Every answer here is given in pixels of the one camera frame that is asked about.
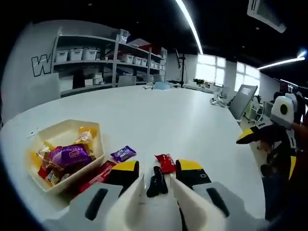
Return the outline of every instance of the wall lettering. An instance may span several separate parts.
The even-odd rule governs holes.
[[[33,76],[37,77],[40,75],[46,75],[51,73],[51,61],[52,61],[52,54],[47,56],[47,54],[43,54],[40,56],[32,57],[32,70]]]

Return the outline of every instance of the red candy wrapper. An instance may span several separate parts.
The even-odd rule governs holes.
[[[159,161],[163,173],[172,173],[175,171],[175,164],[170,154],[161,154],[155,157]]]
[[[82,185],[79,188],[79,192],[82,193],[88,187],[90,187],[92,184],[94,184],[96,182],[101,182],[101,183],[105,182],[107,177],[109,176],[109,174],[111,172],[112,167],[115,166],[115,165],[116,164],[114,162],[106,161],[102,166],[100,166],[99,174],[96,177],[94,177],[93,179],[91,179],[89,182]]]

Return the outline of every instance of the desk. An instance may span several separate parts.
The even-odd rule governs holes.
[[[58,197],[46,196],[24,168],[34,135],[66,119],[100,123],[105,153],[125,145],[136,150],[144,172],[156,154],[198,161],[212,181],[239,195],[256,218],[265,214],[261,176],[249,145],[238,145],[242,131],[227,108],[209,103],[210,94],[189,90],[144,90],[142,86],[82,93],[55,100],[8,121],[1,130],[1,153],[18,194],[40,221],[61,211]]]
[[[195,84],[195,85],[185,84],[185,85],[184,85],[184,88],[191,89],[191,90],[203,91],[203,92],[211,93],[211,94],[214,93],[214,90],[209,89],[209,88],[202,88],[202,87],[199,87],[197,84]]]

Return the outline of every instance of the fluorescent light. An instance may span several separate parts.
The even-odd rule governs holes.
[[[278,65],[282,65],[282,64],[288,64],[288,63],[293,63],[293,62],[297,62],[297,61],[302,61],[305,60],[305,57],[300,57],[300,58],[295,58],[295,59],[288,59],[288,60],[284,60],[284,61],[280,61],[274,64],[270,64],[270,65],[266,65],[266,66],[262,66],[257,68],[258,70],[262,70],[268,67],[272,67],[272,66],[278,66]]]
[[[286,83],[289,83],[289,84],[292,84],[292,85],[294,85],[294,86],[297,86],[297,87],[298,87],[298,85],[297,85],[297,84],[295,84],[295,83],[291,83],[291,82],[288,82],[288,81],[283,80],[283,79],[280,79],[280,81],[282,81],[282,82],[286,82]]]
[[[193,36],[194,36],[194,39],[196,40],[197,42],[197,45],[198,45],[198,48],[199,48],[199,52],[200,54],[203,54],[203,51],[202,51],[202,47],[201,47],[201,43],[200,43],[200,40],[199,40],[199,37],[198,37],[198,34],[197,34],[197,31],[196,31],[196,28],[194,27],[194,24],[193,24],[193,21],[192,21],[192,18],[191,16],[189,15],[184,3],[182,2],[182,0],[175,0],[177,2],[177,4],[179,5],[180,9],[182,10],[189,26],[191,27],[191,30],[192,30],[192,33],[193,33]]]
[[[304,57],[307,54],[307,51],[302,51],[297,57]]]

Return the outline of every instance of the ceiling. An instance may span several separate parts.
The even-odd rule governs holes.
[[[287,29],[279,33],[247,15],[248,0],[183,0],[199,34],[204,53],[259,67],[295,58],[308,47],[308,20],[304,1],[268,0]],[[172,51],[197,54],[193,34],[175,0],[38,1],[24,6],[20,24],[74,19],[128,30]],[[287,64],[262,72],[300,85],[308,81],[308,62]]]

